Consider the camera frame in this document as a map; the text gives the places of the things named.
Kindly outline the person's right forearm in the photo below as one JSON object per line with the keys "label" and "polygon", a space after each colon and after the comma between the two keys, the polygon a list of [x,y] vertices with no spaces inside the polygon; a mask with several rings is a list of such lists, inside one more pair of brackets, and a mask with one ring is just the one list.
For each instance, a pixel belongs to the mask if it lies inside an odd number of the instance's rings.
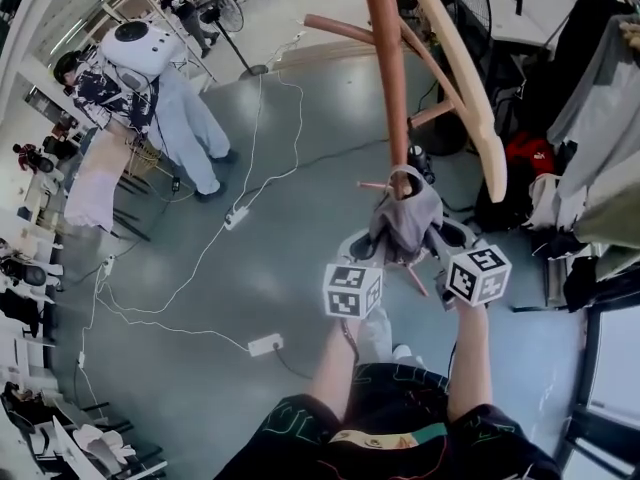
{"label": "person's right forearm", "polygon": [[489,319],[484,305],[457,299],[456,351],[449,377],[447,414],[451,422],[481,405],[493,403],[489,354]]}

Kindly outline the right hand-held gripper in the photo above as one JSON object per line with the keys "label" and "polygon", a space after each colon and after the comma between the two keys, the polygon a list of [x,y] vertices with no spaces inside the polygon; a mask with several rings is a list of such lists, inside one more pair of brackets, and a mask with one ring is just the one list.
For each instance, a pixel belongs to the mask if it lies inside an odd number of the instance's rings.
{"label": "right hand-held gripper", "polygon": [[449,217],[443,218],[442,238],[447,245],[440,242],[435,247],[442,265],[436,290],[445,310],[453,309],[458,300],[479,306],[504,295],[512,263],[497,245]]}

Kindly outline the reddish-brown wooden coat rack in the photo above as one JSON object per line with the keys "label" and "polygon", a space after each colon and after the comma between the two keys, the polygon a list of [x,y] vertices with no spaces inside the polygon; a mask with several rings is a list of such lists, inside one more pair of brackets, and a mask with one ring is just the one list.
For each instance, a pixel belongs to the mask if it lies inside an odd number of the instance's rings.
{"label": "reddish-brown wooden coat rack", "polygon": [[433,115],[426,111],[413,116],[407,114],[403,45],[408,44],[416,55],[425,60],[439,83],[444,84],[448,79],[399,15],[396,0],[366,0],[366,3],[371,23],[369,30],[315,14],[306,15],[304,25],[375,47],[383,87],[392,165],[392,173],[383,189],[402,201],[415,192],[417,182],[410,179],[424,179],[422,172],[413,169],[409,163],[412,158],[410,130],[451,110],[450,107],[440,106]]}

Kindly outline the red bag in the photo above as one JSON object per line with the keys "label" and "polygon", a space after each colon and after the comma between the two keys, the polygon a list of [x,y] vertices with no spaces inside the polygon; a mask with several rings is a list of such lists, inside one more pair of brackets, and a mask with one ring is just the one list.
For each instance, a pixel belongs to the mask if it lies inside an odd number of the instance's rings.
{"label": "red bag", "polygon": [[509,169],[519,168],[533,178],[555,174],[555,154],[548,141],[527,131],[512,135],[506,144],[505,155]]}

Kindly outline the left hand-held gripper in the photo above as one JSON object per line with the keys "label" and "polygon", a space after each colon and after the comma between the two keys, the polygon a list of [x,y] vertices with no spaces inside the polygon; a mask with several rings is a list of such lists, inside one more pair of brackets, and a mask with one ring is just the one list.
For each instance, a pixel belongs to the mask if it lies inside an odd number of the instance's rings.
{"label": "left hand-held gripper", "polygon": [[340,244],[337,259],[326,266],[323,278],[327,316],[362,320],[381,304],[384,266],[375,255],[376,246],[367,228]]}

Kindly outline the black hanging garment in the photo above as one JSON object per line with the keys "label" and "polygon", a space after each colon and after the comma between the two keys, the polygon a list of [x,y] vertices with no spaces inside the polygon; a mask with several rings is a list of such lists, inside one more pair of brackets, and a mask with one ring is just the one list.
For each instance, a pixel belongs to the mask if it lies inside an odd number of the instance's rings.
{"label": "black hanging garment", "polygon": [[589,64],[609,19],[626,14],[630,7],[619,0],[577,0],[564,26],[552,69],[559,72],[584,70]]}

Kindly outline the large black floor fan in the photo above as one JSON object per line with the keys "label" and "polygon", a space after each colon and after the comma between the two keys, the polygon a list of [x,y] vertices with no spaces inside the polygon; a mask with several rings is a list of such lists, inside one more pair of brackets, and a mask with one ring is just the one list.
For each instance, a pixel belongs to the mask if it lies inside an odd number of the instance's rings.
{"label": "large black floor fan", "polygon": [[[458,31],[482,82],[487,78],[492,12],[489,0],[440,0]],[[449,156],[463,149],[468,140],[464,124],[454,112],[447,112],[427,126],[427,151]]]}

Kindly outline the black window frame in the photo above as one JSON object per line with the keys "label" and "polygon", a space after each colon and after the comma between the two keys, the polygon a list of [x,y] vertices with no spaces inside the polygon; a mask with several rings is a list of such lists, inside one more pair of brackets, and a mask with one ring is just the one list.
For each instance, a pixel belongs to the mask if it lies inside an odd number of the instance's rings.
{"label": "black window frame", "polygon": [[556,459],[565,480],[640,480],[640,302],[588,311]]}

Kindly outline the person's left forearm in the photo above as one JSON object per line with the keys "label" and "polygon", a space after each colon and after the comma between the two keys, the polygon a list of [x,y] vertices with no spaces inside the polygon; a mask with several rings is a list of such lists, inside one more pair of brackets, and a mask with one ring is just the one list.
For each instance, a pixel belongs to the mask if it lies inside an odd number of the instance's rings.
{"label": "person's left forearm", "polygon": [[308,394],[323,403],[339,421],[344,420],[347,410],[355,364],[355,352],[343,326],[356,340],[361,323],[355,319],[335,321],[308,390]]}

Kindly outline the black drink bottle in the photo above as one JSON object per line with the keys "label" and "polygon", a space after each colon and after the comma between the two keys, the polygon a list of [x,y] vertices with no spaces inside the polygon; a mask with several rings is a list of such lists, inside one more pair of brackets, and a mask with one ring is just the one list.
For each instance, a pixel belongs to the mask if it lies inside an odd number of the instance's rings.
{"label": "black drink bottle", "polygon": [[407,163],[418,171],[428,184],[432,185],[435,182],[430,157],[420,145],[411,144],[409,146]]}

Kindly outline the white cloth bag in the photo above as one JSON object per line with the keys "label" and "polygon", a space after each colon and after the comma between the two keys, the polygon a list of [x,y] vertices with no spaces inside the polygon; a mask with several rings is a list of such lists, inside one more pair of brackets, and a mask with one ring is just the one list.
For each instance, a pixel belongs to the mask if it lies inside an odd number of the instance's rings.
{"label": "white cloth bag", "polygon": [[545,173],[538,176],[529,186],[531,210],[522,226],[531,231],[547,228],[561,228],[561,198],[558,196],[560,176]]}

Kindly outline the grey baseball cap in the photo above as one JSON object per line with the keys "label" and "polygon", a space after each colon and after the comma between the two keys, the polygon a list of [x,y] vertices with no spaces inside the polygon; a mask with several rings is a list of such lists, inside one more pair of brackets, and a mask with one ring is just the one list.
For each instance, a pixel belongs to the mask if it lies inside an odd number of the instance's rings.
{"label": "grey baseball cap", "polygon": [[443,224],[438,193],[412,166],[397,165],[389,176],[390,189],[374,209],[369,237],[383,245],[386,263],[411,263],[423,248],[427,230]]}

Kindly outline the person's light grey trouser leg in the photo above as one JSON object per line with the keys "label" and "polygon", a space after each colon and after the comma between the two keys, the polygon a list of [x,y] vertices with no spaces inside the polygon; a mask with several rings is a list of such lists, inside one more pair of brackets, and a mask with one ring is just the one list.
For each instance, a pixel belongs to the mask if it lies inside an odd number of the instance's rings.
{"label": "person's light grey trouser leg", "polygon": [[359,354],[357,365],[392,361],[392,327],[384,308],[374,308],[362,321],[356,343]]}

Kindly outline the olive green garment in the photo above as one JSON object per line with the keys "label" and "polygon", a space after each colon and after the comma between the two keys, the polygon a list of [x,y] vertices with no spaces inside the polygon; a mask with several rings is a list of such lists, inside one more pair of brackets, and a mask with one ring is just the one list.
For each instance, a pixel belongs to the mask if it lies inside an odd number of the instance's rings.
{"label": "olive green garment", "polygon": [[583,243],[640,249],[640,184],[587,210],[573,228]]}

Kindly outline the black chair with white cloth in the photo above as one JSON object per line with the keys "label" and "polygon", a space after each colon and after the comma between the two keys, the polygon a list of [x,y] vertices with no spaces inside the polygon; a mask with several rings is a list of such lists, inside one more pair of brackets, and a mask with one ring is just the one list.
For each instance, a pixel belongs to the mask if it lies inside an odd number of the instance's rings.
{"label": "black chair with white cloth", "polygon": [[13,382],[0,388],[0,421],[17,433],[17,443],[47,480],[166,480],[163,449],[130,443],[126,433],[133,425],[110,421],[107,407],[80,408]]}

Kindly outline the light wooden plank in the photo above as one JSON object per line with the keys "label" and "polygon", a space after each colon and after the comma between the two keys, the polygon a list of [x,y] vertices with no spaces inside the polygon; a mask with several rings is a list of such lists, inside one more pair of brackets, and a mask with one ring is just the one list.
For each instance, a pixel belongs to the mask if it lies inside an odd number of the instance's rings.
{"label": "light wooden plank", "polygon": [[449,78],[431,53],[411,29],[402,28],[402,37],[412,45],[437,78],[445,100],[437,109],[424,111],[416,117],[430,120],[455,111],[465,126],[482,163],[485,182],[492,202],[501,202],[507,189],[507,165],[504,147],[494,129],[494,114],[480,76],[453,21],[440,0],[417,0],[435,33],[452,78]]}

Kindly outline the table with pale cloth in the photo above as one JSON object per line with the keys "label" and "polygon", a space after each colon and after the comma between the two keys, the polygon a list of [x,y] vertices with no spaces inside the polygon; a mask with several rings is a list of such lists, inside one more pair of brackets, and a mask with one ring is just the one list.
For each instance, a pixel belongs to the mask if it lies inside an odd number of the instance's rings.
{"label": "table with pale cloth", "polygon": [[106,130],[94,135],[66,200],[63,216],[68,224],[112,231],[115,190],[130,158],[124,138]]}

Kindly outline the person's black printed shirt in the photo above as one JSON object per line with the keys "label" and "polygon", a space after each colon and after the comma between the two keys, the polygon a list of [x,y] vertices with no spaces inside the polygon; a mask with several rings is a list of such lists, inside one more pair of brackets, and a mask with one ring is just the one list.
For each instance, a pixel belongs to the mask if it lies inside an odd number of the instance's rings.
{"label": "person's black printed shirt", "polygon": [[307,394],[284,398],[214,480],[561,480],[497,407],[449,421],[444,387],[419,367],[361,365],[344,420]]}

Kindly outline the person's white shoe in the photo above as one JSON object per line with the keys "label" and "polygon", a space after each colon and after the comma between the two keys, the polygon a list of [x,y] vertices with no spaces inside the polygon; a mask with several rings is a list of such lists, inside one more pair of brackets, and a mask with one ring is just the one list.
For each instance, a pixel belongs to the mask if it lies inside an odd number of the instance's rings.
{"label": "person's white shoe", "polygon": [[414,355],[410,347],[406,344],[398,344],[395,346],[392,352],[392,359],[393,362],[397,364],[420,369],[426,368],[423,359],[420,356]]}

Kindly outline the black standing floor fan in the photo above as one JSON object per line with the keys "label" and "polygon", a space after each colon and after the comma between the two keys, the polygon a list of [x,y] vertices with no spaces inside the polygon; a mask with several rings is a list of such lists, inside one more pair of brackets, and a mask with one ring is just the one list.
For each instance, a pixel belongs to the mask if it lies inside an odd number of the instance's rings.
{"label": "black standing floor fan", "polygon": [[198,17],[202,24],[211,25],[224,37],[244,67],[240,80],[262,76],[269,72],[264,64],[249,65],[231,37],[244,27],[244,14],[236,0],[198,0]]}

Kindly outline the grey hanging garment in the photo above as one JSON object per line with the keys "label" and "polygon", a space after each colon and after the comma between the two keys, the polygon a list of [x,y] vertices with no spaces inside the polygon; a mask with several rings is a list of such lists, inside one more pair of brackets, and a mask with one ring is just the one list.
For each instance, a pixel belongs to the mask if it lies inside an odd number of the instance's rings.
{"label": "grey hanging garment", "polygon": [[591,61],[547,131],[553,146],[573,142],[576,152],[561,176],[567,198],[640,151],[640,16],[609,19]]}

